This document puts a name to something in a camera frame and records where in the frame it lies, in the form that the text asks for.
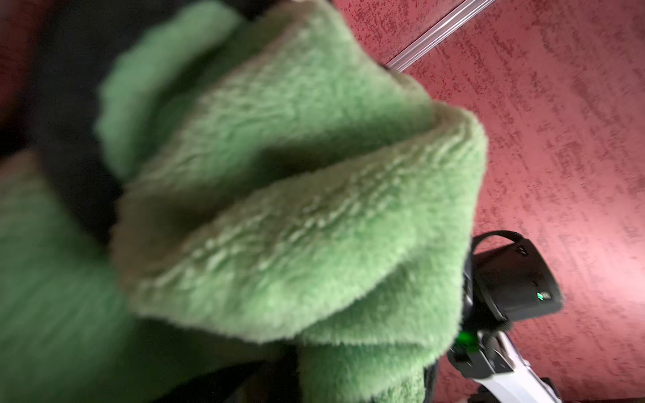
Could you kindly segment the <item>green microfibre cloth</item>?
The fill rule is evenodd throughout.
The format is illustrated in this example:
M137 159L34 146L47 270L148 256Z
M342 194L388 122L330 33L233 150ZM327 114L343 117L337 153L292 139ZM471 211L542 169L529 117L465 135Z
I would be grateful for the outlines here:
M301 402L423 402L455 340L488 139L329 1L186 1L114 61L100 245L30 139L1 164L1 399L158 402L298 357Z

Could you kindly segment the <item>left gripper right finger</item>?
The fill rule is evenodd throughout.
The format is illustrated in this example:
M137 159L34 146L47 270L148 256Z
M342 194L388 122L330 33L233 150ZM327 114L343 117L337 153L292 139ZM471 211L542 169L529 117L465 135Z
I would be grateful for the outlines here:
M161 396L158 402L301 402L298 357L281 357L218 369Z

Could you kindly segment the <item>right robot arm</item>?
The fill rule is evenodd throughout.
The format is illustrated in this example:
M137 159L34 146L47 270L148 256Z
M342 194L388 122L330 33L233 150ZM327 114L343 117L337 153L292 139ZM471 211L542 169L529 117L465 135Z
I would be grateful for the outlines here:
M478 235L464 279L461 329L447 357L479 386L467 401L560 402L550 379L536 375L509 337L514 323L563 308L557 280L535 245L508 230Z

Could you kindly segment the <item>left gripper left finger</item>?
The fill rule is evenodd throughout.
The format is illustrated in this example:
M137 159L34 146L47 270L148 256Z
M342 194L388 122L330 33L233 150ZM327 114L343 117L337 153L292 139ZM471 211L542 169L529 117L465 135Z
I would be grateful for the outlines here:
M30 139L64 207L100 245L109 243L122 194L94 125L99 87L114 61L186 1L68 1L40 36L30 82Z

